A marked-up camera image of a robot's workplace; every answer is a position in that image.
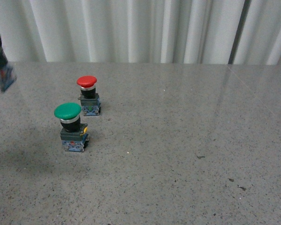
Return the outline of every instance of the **curtain fold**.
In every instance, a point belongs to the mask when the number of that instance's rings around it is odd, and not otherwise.
[[[10,61],[227,64],[245,0],[0,0]],[[234,64],[281,64],[281,0],[251,0]]]

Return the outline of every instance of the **red push button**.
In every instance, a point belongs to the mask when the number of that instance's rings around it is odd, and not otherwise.
[[[94,76],[82,76],[77,80],[77,84],[83,88],[90,88],[97,82]]]

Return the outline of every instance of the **yellow terminal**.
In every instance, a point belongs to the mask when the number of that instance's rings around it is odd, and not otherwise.
[[[80,136],[84,135],[84,134],[87,132],[87,130],[88,130],[88,127],[86,127],[86,128],[84,129],[83,133],[80,134]]]

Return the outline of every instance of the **gray granite surface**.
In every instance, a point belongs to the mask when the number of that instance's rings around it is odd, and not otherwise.
[[[281,225],[281,66],[16,63],[0,225]],[[54,109],[97,77],[84,153]]]

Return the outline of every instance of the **green push button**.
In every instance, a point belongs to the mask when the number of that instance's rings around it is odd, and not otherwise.
[[[81,107],[77,103],[64,103],[54,111],[54,116],[62,120],[70,120],[81,112]]]

